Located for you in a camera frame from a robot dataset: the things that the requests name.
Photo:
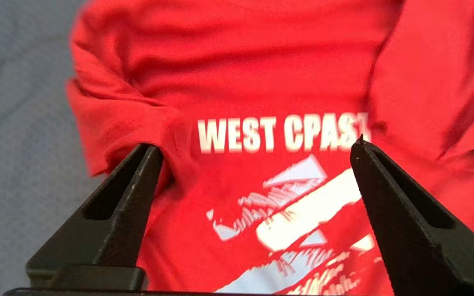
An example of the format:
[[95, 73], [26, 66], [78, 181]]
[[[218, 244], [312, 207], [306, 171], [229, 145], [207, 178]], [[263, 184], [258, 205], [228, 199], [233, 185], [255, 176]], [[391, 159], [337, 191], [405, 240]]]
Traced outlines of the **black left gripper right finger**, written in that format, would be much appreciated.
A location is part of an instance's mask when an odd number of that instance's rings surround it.
[[350, 163], [396, 296], [474, 296], [474, 232], [378, 146]]

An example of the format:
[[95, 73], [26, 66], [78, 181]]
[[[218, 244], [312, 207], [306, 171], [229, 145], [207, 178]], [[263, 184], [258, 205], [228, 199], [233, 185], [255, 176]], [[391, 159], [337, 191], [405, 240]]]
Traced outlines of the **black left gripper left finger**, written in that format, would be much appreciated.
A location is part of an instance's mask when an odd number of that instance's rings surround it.
[[139, 288], [137, 259], [163, 156], [140, 144], [28, 260], [31, 288]]

